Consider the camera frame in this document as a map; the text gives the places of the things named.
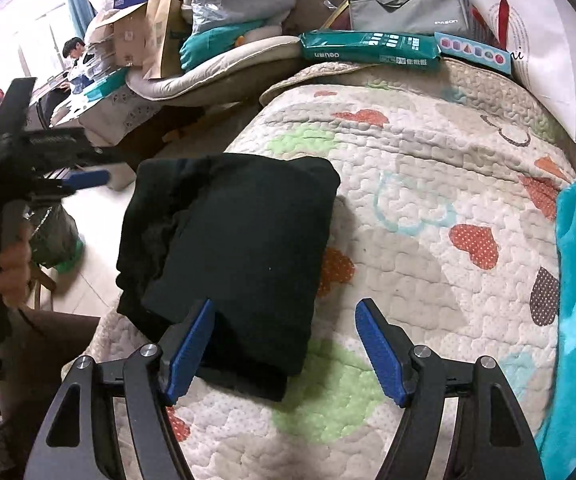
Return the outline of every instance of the person's leg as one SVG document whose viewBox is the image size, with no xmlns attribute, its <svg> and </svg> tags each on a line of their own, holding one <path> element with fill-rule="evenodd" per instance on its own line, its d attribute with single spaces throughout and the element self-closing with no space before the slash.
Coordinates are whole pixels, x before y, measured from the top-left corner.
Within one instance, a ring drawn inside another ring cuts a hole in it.
<svg viewBox="0 0 576 480">
<path fill-rule="evenodd" d="M 13 459 L 23 466 L 61 383 L 61 368 L 89 345 L 96 317 L 30 309 L 10 312 L 12 336 L 0 347 L 1 415 L 14 435 Z"/>
</svg>

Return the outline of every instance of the folded black garment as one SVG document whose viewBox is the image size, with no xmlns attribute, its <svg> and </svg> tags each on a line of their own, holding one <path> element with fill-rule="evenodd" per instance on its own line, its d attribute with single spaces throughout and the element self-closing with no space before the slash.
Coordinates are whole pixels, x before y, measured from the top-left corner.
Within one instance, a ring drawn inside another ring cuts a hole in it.
<svg viewBox="0 0 576 480">
<path fill-rule="evenodd" d="M 157 341 L 209 298 L 215 330 L 197 375 L 280 400 L 305 359 L 339 184 L 309 156 L 143 162 L 123 221 L 119 313 Z"/>
</svg>

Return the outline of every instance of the patterned blanket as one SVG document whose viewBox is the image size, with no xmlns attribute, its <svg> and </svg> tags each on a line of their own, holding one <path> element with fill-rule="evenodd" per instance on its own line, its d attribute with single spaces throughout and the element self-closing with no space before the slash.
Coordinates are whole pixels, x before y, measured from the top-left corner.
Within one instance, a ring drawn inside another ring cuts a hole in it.
<svg viewBox="0 0 576 480">
<path fill-rule="evenodd" d="M 364 297 L 445 358 L 497 359 L 536 431 L 558 342 L 555 200 L 576 167 L 553 117 L 503 76 L 450 60 L 438 73 L 314 65 L 262 102 L 228 151 L 326 157 L 341 186 L 308 357 L 283 402 L 195 379 L 169 410 L 195 478 L 374 478 L 402 410 L 357 336 Z M 87 353 L 121 358 L 143 342 L 112 312 Z M 449 400 L 431 479 L 443 475 L 455 412 Z M 138 478 L 118 401 L 117 426 Z"/>
</svg>

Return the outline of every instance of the metal screw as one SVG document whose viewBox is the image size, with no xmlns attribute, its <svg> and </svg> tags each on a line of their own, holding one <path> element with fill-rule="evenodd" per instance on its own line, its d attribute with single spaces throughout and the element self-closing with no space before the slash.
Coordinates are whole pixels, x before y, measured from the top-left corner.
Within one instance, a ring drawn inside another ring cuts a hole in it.
<svg viewBox="0 0 576 480">
<path fill-rule="evenodd" d="M 150 356 L 156 354 L 158 350 L 159 350 L 159 348 L 157 347 L 157 345 L 153 345 L 152 343 L 149 343 L 149 344 L 143 345 L 141 347 L 141 355 L 143 355 L 143 357 L 150 357 Z"/>
<path fill-rule="evenodd" d="M 425 359 L 426 357 L 430 357 L 432 353 L 431 349 L 428 348 L 426 345 L 417 345 L 413 348 L 413 352 L 417 357 L 421 359 Z"/>
<path fill-rule="evenodd" d="M 488 368 L 489 370 L 494 368 L 495 366 L 497 366 L 497 361 L 495 361 L 494 359 L 492 359 L 492 357 L 488 356 L 488 355 L 484 355 L 481 358 L 481 366 L 484 368 Z"/>
<path fill-rule="evenodd" d="M 92 364 L 92 358 L 89 355 L 84 355 L 76 360 L 74 366 L 79 368 L 79 370 L 83 370 L 84 368 L 87 368 L 91 364 Z"/>
</svg>

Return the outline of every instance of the quilted bedspread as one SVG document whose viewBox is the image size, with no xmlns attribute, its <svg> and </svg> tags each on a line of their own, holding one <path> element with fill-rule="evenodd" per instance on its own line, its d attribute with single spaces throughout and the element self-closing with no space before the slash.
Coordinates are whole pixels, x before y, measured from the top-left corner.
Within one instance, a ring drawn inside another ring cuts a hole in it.
<svg viewBox="0 0 576 480">
<path fill-rule="evenodd" d="M 354 327 L 373 298 L 415 344 L 445 358 L 494 357 L 533 431 L 545 416 L 558 342 L 553 221 L 576 148 L 503 76 L 444 61 L 437 73 L 314 65 L 269 89 L 228 148 L 328 158 L 341 176 L 303 373 L 271 403 L 195 379 L 169 410 L 197 479 L 372 479 L 402 415 Z M 88 354 L 145 342 L 116 312 Z M 446 403 L 429 478 L 443 475 L 456 402 Z M 128 478 L 138 478 L 117 401 Z"/>
</svg>

